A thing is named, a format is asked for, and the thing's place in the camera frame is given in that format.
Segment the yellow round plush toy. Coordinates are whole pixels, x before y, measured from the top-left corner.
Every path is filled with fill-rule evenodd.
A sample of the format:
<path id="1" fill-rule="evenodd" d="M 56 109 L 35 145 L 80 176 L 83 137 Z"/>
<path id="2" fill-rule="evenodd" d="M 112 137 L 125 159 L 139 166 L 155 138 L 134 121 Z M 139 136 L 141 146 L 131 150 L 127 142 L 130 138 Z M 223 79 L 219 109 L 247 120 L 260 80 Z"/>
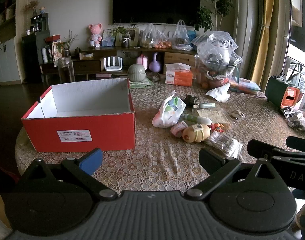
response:
<path id="1" fill-rule="evenodd" d="M 202 142 L 211 134 L 211 129 L 208 125 L 195 124 L 186 128 L 182 132 L 182 137 L 185 142 Z"/>

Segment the large clear plastic bag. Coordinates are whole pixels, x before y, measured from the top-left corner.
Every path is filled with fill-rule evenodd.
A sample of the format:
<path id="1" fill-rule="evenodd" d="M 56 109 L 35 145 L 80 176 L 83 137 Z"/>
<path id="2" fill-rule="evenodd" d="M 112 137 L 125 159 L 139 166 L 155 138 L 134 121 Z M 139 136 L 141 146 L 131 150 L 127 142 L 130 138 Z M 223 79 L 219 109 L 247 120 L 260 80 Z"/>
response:
<path id="1" fill-rule="evenodd" d="M 235 52 L 239 46 L 226 31 L 207 31 L 191 43 L 197 48 L 199 60 L 209 70 L 234 70 L 243 62 L 242 57 Z"/>

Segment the bagged sliced bread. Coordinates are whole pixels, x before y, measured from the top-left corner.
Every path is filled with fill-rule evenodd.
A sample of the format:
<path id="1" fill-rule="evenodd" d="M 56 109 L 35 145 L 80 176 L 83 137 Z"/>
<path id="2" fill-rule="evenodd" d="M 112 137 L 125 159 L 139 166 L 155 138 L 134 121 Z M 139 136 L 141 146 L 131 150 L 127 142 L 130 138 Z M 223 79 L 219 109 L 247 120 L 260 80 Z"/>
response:
<path id="1" fill-rule="evenodd" d="M 212 123 L 223 131 L 228 131 L 234 124 L 232 118 L 222 108 L 198 109 L 196 112 L 198 116 L 212 120 Z"/>

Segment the pink plush pig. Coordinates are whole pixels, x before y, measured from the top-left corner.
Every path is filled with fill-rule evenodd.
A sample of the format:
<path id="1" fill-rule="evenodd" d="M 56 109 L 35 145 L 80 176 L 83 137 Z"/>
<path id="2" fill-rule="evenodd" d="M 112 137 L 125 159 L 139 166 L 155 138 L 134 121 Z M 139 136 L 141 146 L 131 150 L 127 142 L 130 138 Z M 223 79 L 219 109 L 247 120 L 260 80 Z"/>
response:
<path id="1" fill-rule="evenodd" d="M 101 23 L 94 25 L 90 24 L 88 28 L 91 33 L 91 36 L 89 38 L 90 46 L 92 46 L 93 48 L 100 47 L 100 42 L 102 41 L 102 36 L 101 36 L 102 24 Z"/>

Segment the pink small packet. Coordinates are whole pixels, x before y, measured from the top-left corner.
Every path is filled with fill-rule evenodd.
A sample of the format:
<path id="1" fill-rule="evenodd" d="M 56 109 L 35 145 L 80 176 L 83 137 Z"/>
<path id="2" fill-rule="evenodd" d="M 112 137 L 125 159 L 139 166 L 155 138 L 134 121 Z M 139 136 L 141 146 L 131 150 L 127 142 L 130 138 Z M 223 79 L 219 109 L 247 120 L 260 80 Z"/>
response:
<path id="1" fill-rule="evenodd" d="M 172 126 L 170 131 L 175 137 L 180 138 L 182 137 L 182 133 L 186 128 L 188 128 L 188 125 L 184 121 L 181 121 Z"/>

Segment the red cardboard box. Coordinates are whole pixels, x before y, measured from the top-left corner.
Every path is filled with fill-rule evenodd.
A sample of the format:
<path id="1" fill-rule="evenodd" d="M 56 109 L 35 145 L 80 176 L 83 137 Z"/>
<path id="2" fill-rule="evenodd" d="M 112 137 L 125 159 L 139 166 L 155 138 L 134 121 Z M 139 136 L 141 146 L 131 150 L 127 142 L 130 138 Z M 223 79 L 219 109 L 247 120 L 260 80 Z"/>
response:
<path id="1" fill-rule="evenodd" d="M 131 150 L 136 143 L 126 78 L 53 85 L 21 121 L 38 152 Z"/>

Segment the light blue case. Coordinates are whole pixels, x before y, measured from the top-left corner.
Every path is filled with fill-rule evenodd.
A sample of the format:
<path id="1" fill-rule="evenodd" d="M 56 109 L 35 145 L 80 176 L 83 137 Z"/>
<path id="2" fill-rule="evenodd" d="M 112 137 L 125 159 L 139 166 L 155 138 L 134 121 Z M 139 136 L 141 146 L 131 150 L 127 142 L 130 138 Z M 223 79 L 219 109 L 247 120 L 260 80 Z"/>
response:
<path id="1" fill-rule="evenodd" d="M 215 108 L 215 103 L 197 103 L 193 105 L 193 109 Z"/>

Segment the potted green tree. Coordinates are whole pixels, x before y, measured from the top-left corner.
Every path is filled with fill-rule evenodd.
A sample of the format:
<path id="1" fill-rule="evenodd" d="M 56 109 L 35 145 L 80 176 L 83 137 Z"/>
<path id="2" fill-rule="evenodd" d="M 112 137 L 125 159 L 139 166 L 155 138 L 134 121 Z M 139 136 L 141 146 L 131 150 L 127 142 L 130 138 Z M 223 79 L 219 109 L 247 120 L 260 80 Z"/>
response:
<path id="1" fill-rule="evenodd" d="M 233 8 L 232 0 L 206 0 L 212 3 L 214 9 L 208 9 L 201 6 L 197 11 L 197 18 L 194 24 L 194 29 L 199 31 L 203 29 L 204 32 L 208 30 L 221 30 L 221 24 L 224 17 L 229 15 Z"/>

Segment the pink small case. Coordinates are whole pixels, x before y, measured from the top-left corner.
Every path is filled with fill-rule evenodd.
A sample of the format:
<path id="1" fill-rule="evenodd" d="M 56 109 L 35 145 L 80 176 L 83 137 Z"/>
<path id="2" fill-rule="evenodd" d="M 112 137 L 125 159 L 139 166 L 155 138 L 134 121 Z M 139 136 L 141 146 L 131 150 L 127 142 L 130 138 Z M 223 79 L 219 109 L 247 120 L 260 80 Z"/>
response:
<path id="1" fill-rule="evenodd" d="M 141 54 L 137 59 L 136 59 L 136 63 L 140 64 L 144 67 L 145 70 L 147 70 L 148 68 L 148 58 Z"/>

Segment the white green tube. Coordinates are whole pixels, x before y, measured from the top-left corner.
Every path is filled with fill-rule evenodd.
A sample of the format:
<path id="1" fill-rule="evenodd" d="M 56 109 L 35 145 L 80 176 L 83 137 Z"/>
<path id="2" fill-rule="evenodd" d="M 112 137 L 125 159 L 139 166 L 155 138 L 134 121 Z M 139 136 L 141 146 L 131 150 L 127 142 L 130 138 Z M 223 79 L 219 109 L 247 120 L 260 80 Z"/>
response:
<path id="1" fill-rule="evenodd" d="M 212 120 L 210 120 L 209 118 L 204 118 L 204 117 L 200 117 L 200 116 L 195 116 L 195 115 L 190 115 L 190 114 L 182 114 L 181 118 L 183 120 L 187 120 L 190 122 L 195 122 L 197 124 L 205 124 L 205 125 L 211 125 L 212 124 Z"/>

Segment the white plastic bag with items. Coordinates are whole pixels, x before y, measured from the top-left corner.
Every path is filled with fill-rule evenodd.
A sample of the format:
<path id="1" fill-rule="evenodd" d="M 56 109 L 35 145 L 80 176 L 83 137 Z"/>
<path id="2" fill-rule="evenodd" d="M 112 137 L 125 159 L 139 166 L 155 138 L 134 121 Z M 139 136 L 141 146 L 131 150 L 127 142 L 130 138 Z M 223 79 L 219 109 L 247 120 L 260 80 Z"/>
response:
<path id="1" fill-rule="evenodd" d="M 178 123 L 180 116 L 185 110 L 186 104 L 178 96 L 175 96 L 175 94 L 176 91 L 173 90 L 161 103 L 158 112 L 152 120 L 152 125 L 154 127 L 169 128 Z"/>

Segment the orange snack packet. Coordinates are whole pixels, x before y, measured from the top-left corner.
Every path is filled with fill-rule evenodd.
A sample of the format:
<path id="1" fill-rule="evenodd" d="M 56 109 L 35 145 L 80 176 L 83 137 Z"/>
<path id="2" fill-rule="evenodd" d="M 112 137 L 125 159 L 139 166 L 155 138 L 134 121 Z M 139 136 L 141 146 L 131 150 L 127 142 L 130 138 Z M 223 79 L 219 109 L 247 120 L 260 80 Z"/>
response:
<path id="1" fill-rule="evenodd" d="M 212 123 L 211 125 L 209 125 L 209 127 L 212 132 L 214 132 L 214 131 L 220 132 L 220 133 L 225 132 L 225 126 L 221 123 Z"/>

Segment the black foil snack packet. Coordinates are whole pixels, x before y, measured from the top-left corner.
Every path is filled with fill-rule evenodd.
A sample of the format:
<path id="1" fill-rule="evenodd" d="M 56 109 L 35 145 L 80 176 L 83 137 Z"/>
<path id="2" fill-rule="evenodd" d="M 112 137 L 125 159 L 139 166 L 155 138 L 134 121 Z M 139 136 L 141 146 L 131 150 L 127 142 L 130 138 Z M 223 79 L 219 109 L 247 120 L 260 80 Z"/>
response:
<path id="1" fill-rule="evenodd" d="M 197 104 L 198 100 L 199 98 L 196 96 L 186 95 L 184 103 L 186 104 L 186 107 L 193 108 L 193 106 Z"/>

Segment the purple gourd toy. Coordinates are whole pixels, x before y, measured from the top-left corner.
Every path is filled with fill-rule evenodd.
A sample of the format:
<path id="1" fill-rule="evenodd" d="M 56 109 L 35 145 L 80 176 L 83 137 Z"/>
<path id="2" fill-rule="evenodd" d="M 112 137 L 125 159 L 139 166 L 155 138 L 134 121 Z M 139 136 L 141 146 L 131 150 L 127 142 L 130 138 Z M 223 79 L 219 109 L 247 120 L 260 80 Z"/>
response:
<path id="1" fill-rule="evenodd" d="M 153 60 L 149 64 L 149 70 L 154 73 L 158 73 L 161 70 L 161 64 L 157 61 L 158 53 L 153 55 Z"/>

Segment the lace tablecloth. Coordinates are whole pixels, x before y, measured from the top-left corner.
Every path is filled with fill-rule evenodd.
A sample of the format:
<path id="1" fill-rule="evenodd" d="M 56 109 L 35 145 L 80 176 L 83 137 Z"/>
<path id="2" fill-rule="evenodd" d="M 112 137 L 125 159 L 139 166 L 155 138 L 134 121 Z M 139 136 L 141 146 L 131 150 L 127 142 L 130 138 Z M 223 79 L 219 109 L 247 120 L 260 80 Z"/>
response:
<path id="1" fill-rule="evenodd" d="M 188 144 L 174 137 L 170 130 L 156 128 L 152 119 L 160 103 L 171 92 L 177 96 L 197 96 L 201 102 L 210 98 L 201 87 L 171 86 L 156 83 L 131 90 L 136 117 L 136 146 L 132 150 L 107 151 L 94 178 L 121 192 L 185 191 L 208 174 L 199 164 L 204 143 Z M 228 113 L 241 111 L 245 117 L 234 121 L 228 135 L 246 146 L 252 139 L 285 148 L 288 136 L 305 138 L 305 132 L 288 126 L 282 113 L 263 97 L 231 93 L 228 101 L 217 103 Z"/>

